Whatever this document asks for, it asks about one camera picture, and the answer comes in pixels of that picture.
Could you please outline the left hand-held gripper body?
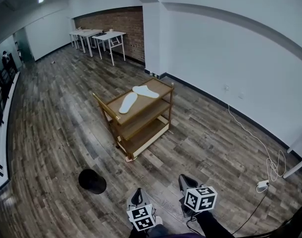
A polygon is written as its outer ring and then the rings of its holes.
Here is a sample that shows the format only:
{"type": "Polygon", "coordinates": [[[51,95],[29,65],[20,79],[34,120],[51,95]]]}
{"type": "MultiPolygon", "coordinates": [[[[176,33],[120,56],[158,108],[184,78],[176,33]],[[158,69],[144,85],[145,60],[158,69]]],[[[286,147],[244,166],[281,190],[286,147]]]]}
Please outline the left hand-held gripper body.
{"type": "Polygon", "coordinates": [[[129,205],[127,215],[137,231],[148,230],[156,225],[156,211],[152,204],[129,205]]]}

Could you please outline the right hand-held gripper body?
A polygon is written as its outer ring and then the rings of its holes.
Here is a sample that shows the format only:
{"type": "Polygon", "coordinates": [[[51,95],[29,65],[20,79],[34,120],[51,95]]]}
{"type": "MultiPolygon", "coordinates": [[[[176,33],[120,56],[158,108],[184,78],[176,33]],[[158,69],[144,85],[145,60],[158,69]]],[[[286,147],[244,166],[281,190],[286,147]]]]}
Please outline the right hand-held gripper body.
{"type": "Polygon", "coordinates": [[[218,193],[212,186],[188,188],[182,199],[182,210],[185,216],[195,216],[214,209],[218,193]]]}

